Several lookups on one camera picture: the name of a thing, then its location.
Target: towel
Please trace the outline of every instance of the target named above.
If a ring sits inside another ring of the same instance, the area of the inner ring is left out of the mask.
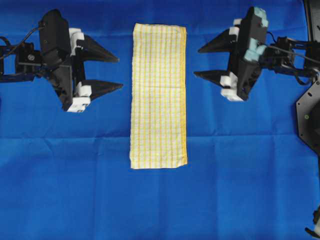
[[[134,26],[132,169],[187,164],[186,38],[186,28],[181,26]]]

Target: light blue tape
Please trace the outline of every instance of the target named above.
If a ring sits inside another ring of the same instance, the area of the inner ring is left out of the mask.
[[[265,52],[266,45],[258,46],[258,41],[254,38],[250,38],[249,49],[244,54],[244,59],[252,62],[259,61],[259,57]]]

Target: black cable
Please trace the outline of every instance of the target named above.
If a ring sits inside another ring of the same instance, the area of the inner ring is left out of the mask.
[[[294,52],[294,51],[284,50],[284,49],[282,49],[282,48],[280,48],[280,47],[272,46],[272,45],[267,46],[267,48],[276,49],[276,50],[279,50],[279,51],[284,52],[284,53],[287,53],[287,54],[293,54],[293,55],[302,57],[302,58],[304,58],[304,59],[307,59],[307,60],[309,60],[309,61],[311,61],[311,62],[314,62],[314,63],[316,63],[316,64],[320,64],[320,61],[317,61],[317,60],[315,60],[315,59],[312,59],[312,58],[310,58],[310,57],[307,57],[307,56],[305,56],[305,55],[303,55],[303,54],[300,54],[300,53],[297,53],[297,52]]]
[[[4,41],[5,45],[7,45],[7,46],[10,46],[10,45],[11,45],[10,42],[9,42],[9,40],[8,40],[6,37],[0,36],[0,39],[1,39],[2,41]]]
[[[19,42],[19,44],[15,45],[14,48],[12,48],[6,55],[1,56],[1,57],[0,57],[0,60],[6,58],[6,57],[8,57],[8,56],[10,56],[18,47],[21,46],[21,44],[23,44],[23,43],[25,42],[25,40],[27,40],[27,39],[30,37],[31,34],[33,34],[35,31],[38,31],[38,30],[43,29],[43,28],[44,28],[43,26],[39,26],[39,27],[33,28],[33,29],[24,37],[24,39],[23,39],[21,42]]]
[[[272,39],[273,39],[274,43],[276,43],[276,42],[277,42],[277,41],[276,41],[276,39],[275,39],[275,36],[272,34],[272,32],[267,31],[266,33],[271,35],[271,37],[272,37]]]
[[[300,85],[305,86],[305,85],[308,85],[308,84],[310,84],[310,83],[312,82],[310,78],[309,78],[308,81],[306,81],[306,82],[302,81],[302,80],[299,78],[297,72],[295,72],[293,75],[294,75],[294,77],[295,77],[295,80],[296,80],[296,81],[298,82],[298,84],[300,84]]]

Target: wire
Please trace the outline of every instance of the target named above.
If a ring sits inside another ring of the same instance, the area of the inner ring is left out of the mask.
[[[19,42],[17,45],[15,45],[14,48],[12,48],[6,55],[1,56],[1,57],[0,57],[0,60],[6,58],[6,57],[8,57],[8,56],[10,56],[18,47],[20,47],[20,46],[25,42],[25,40],[27,40],[27,39],[30,37],[31,34],[33,34],[35,31],[38,31],[38,30],[43,29],[43,28],[44,28],[43,26],[38,26],[38,27],[33,28],[33,29],[24,37],[24,39],[23,39],[21,42]]]
[[[276,39],[275,39],[275,36],[272,34],[272,32],[267,31],[266,33],[271,35],[271,37],[272,37],[272,39],[273,39],[274,43],[276,43],[276,42],[277,42],[277,41],[276,41]]]
[[[5,45],[7,45],[7,46],[10,46],[10,45],[11,45],[11,43],[9,42],[9,40],[8,40],[6,37],[0,36],[0,39],[1,39],[2,41],[4,41]]]
[[[310,58],[310,57],[307,57],[307,56],[305,56],[305,55],[303,55],[303,54],[300,54],[300,53],[297,53],[297,52],[294,52],[294,51],[284,50],[284,49],[282,49],[282,48],[280,48],[280,47],[272,46],[272,45],[267,46],[267,48],[276,49],[276,50],[279,50],[279,51],[284,52],[284,53],[287,53],[287,54],[293,54],[293,55],[302,57],[302,58],[304,58],[304,59],[307,59],[307,60],[309,60],[309,61],[311,61],[311,62],[314,62],[314,63],[316,63],[316,64],[320,64],[320,61],[317,61],[317,60],[315,60],[315,59],[312,59],[312,58]]]

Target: blue tablecloth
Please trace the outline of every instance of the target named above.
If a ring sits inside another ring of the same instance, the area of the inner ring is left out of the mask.
[[[250,6],[276,37],[307,39],[301,0],[3,0],[0,35],[18,43],[57,8],[120,58],[87,62],[87,79],[124,87],[73,114],[43,78],[0,85],[0,239],[308,239],[320,194],[317,156],[297,137],[307,87],[264,70],[247,102],[228,102],[193,74],[227,67],[227,53],[197,50]],[[130,169],[135,23],[187,28],[186,166]],[[39,49],[38,33],[29,41]]]

